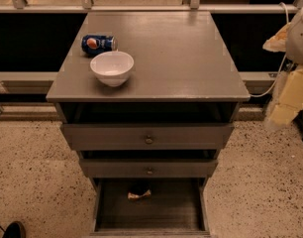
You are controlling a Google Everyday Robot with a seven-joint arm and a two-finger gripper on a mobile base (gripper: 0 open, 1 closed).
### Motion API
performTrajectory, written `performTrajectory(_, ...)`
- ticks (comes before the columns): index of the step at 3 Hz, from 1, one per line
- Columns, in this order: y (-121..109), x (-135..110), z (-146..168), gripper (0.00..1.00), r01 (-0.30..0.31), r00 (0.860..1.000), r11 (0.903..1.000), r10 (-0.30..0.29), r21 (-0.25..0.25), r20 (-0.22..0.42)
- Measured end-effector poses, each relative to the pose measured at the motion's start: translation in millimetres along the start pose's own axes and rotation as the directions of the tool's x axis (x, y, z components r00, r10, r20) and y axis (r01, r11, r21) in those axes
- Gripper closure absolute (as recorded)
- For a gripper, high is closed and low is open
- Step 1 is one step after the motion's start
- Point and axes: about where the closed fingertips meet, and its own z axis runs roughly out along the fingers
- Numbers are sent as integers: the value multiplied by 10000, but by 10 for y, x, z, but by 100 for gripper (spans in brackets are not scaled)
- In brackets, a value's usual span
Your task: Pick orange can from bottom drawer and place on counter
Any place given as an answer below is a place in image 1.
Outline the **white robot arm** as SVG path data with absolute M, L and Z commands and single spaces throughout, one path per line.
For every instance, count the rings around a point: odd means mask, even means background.
M 267 107 L 265 127 L 278 130 L 289 125 L 303 110 L 303 6 L 262 48 L 285 53 L 296 66 L 290 72 L 279 74 Z

